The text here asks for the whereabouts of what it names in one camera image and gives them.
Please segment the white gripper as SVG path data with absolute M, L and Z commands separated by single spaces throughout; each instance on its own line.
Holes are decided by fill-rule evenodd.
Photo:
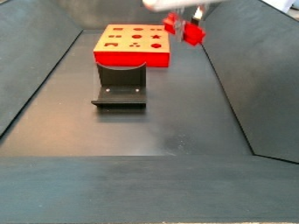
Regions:
M 154 11 L 154 12 L 176 9 L 174 10 L 176 19 L 173 23 L 173 29 L 174 29 L 176 40 L 181 42 L 182 41 L 182 27 L 184 27 L 184 22 L 182 22 L 184 7 L 200 5 L 190 18 L 190 22 L 193 24 L 197 24 L 201 21 L 204 16 L 204 12 L 205 12 L 204 4 L 218 3 L 222 1 L 224 0 L 142 0 L 142 4 L 144 4 L 144 7 L 149 11 Z

